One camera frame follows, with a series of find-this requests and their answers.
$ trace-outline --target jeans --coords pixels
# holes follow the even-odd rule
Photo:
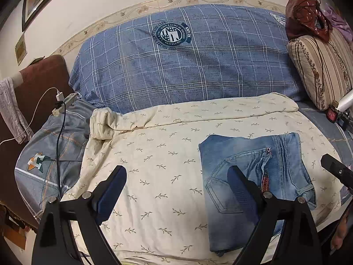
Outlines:
[[[230,166],[237,165],[248,180],[277,198],[302,196],[316,207],[315,190],[301,160],[297,133],[248,139],[210,135],[199,144],[210,250],[222,256],[244,247],[255,224],[249,221],[227,183]],[[277,222],[278,234],[283,220]]]

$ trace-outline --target pillow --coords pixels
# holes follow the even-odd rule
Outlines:
[[[300,101],[308,96],[288,56],[284,18],[222,4],[139,17],[86,40],[69,84],[91,104],[122,114],[271,92]]]
[[[353,52],[336,28],[328,43],[306,35],[291,40],[287,49],[306,92],[319,110],[326,110],[352,89]]]

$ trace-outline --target cream floral bedsheet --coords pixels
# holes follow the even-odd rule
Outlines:
[[[209,251],[198,144],[210,134],[255,138],[297,132],[303,162],[315,186],[316,224],[340,207],[342,184],[320,166],[333,146],[291,99],[272,93],[252,98],[162,105],[128,114],[93,112],[89,138],[69,200],[93,191],[115,166],[127,183],[110,218],[101,225],[119,260],[133,264],[232,264],[240,250],[218,257]],[[79,250],[88,253],[73,222]],[[273,238],[264,261],[272,258]]]

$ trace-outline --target blanket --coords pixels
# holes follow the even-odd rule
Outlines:
[[[198,144],[210,134],[255,138],[297,132],[304,165],[315,186],[318,225],[340,207],[342,184],[320,165],[339,159],[316,126],[280,94],[161,105],[128,114],[94,110],[81,177],[63,197],[93,191],[116,165],[128,180],[102,232],[117,257],[133,264],[232,264],[240,250],[218,257],[209,251]],[[79,250],[88,253],[78,224]],[[273,257],[278,236],[264,257]]]
[[[66,110],[65,127],[58,149],[60,186],[63,193],[79,179],[84,148],[89,138],[89,118],[95,108],[79,97]],[[24,147],[16,162],[15,179],[18,190],[38,223],[48,199],[59,195],[56,141],[63,119],[63,113],[58,117],[50,115]]]

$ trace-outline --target purple cloth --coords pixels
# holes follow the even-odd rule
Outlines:
[[[353,32],[346,20],[342,19],[342,17],[337,15],[334,9],[327,3],[325,7],[321,8],[321,11],[325,15],[325,17],[331,22],[332,26],[341,32],[346,41],[348,43],[352,42]]]

